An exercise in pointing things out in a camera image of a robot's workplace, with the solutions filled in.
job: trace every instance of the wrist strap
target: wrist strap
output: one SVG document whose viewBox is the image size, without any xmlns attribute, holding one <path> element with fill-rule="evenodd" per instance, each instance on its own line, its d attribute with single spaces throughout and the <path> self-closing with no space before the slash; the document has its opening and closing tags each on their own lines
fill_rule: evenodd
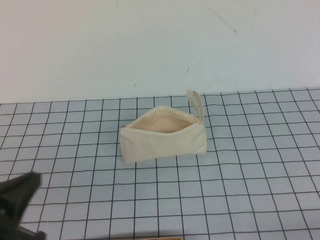
<svg viewBox="0 0 320 240">
<path fill-rule="evenodd" d="M 201 123 L 204 122 L 204 105 L 202 103 L 201 97 L 199 95 L 199 93 L 195 90 L 188 90 L 186 92 L 186 96 L 188 98 L 189 103 L 194 107 L 194 109 L 197 111 L 200 119 L 201 119 Z"/>
</svg>

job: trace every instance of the black object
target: black object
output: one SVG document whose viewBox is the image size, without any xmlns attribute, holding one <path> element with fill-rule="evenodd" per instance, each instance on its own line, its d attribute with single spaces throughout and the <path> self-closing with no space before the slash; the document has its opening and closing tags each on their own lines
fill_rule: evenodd
<svg viewBox="0 0 320 240">
<path fill-rule="evenodd" d="M 0 240 L 45 240 L 42 231 L 34 233 L 19 227 L 29 201 L 41 184 L 41 174 L 28 172 L 0 182 Z"/>
</svg>

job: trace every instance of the grid mat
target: grid mat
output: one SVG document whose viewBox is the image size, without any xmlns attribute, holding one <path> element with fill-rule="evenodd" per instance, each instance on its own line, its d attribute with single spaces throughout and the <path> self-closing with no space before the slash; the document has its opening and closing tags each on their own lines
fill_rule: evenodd
<svg viewBox="0 0 320 240">
<path fill-rule="evenodd" d="M 0 181 L 36 171 L 48 240 L 319 240 L 320 89 L 206 94 L 208 153 L 124 164 L 118 129 L 184 96 L 0 105 Z"/>
</svg>

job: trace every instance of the white wall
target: white wall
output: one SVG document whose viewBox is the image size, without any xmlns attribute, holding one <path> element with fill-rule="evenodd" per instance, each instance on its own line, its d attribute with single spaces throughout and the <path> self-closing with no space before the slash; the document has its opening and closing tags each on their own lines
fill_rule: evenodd
<svg viewBox="0 0 320 240">
<path fill-rule="evenodd" d="M 319 0 L 0 0 L 0 103 L 317 85 Z"/>
</svg>

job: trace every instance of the scuff mark on wall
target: scuff mark on wall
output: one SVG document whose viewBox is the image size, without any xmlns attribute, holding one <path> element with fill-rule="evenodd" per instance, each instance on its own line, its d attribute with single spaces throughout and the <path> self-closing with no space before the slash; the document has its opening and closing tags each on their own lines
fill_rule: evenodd
<svg viewBox="0 0 320 240">
<path fill-rule="evenodd" d="M 223 19 L 215 10 L 212 9 L 212 7 L 209 6 L 209 4 L 205 1 L 205 0 L 202 0 L 202 2 L 206 5 L 206 7 L 215 15 L 217 16 L 218 18 L 220 18 L 226 25 L 228 25 L 228 27 L 230 29 L 232 29 L 235 34 L 237 34 L 237 30 L 235 30 L 225 19 Z"/>
<path fill-rule="evenodd" d="M 253 20 L 252 20 L 252 26 L 251 26 L 250 33 L 252 32 L 252 29 L 254 29 L 257 10 L 258 10 L 258 8 L 254 11 L 254 14 L 253 14 Z"/>
</svg>

